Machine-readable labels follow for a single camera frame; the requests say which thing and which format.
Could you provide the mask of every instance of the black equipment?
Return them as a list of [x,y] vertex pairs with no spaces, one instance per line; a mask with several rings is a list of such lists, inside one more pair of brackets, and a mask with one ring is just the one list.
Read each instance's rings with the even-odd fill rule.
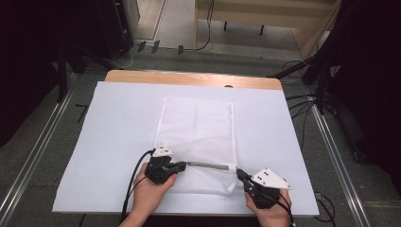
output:
[[280,199],[279,189],[264,187],[254,182],[244,170],[237,169],[236,176],[244,183],[244,190],[251,195],[253,203],[258,209],[270,209]]
[[101,58],[116,59],[133,45],[122,0],[67,1],[64,38]]
[[168,178],[179,172],[183,172],[186,168],[185,162],[170,163],[170,156],[151,157],[148,162],[145,176],[147,176],[153,183],[163,184]]

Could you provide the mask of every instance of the white plastic part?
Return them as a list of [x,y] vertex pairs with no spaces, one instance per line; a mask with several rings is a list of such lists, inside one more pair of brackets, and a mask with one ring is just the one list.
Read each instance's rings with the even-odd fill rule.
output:
[[234,173],[236,173],[236,169],[237,169],[237,166],[236,166],[236,165],[234,165],[234,164],[229,164],[229,165],[227,165],[227,167],[228,167],[228,171],[229,171],[229,172],[234,172]]
[[291,189],[291,185],[269,168],[264,168],[252,176],[252,180],[264,187]]
[[152,156],[153,157],[163,157],[163,156],[169,156],[173,154],[173,151],[171,151],[169,148],[166,148],[162,145],[157,146],[157,148],[154,150]]

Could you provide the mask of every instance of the hand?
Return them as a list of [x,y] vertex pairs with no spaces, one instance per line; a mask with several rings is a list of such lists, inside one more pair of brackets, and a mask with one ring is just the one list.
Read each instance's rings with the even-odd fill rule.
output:
[[[280,197],[280,202],[286,207],[291,207],[291,199],[289,198],[288,191],[286,189],[280,189],[280,194],[287,200],[289,207],[283,197]],[[272,206],[271,209],[258,209],[253,203],[252,197],[247,192],[245,193],[247,200],[247,206],[257,216],[260,226],[262,227],[288,227],[289,226],[289,215],[283,207],[278,204]]]
[[136,175],[133,185],[133,205],[128,217],[121,223],[123,226],[142,226],[148,216],[159,206],[165,192],[174,185],[177,174],[173,174],[163,184],[155,184],[145,177],[145,170],[148,164],[144,163],[141,170]]

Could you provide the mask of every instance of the white mesh bag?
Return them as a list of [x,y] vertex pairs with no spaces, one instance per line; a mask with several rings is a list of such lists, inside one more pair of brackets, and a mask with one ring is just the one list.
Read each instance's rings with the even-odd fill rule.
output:
[[[189,98],[165,98],[153,146],[173,151],[172,162],[237,166],[234,104]],[[209,167],[187,166],[173,192],[230,194],[236,174]]]

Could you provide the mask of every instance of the metal rod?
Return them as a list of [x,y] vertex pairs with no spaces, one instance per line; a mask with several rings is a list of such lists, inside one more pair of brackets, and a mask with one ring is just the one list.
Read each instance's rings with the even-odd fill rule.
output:
[[207,163],[199,163],[199,162],[186,162],[186,164],[189,166],[199,166],[199,167],[215,168],[215,169],[220,169],[220,170],[230,170],[230,167],[225,166],[225,165],[207,164]]

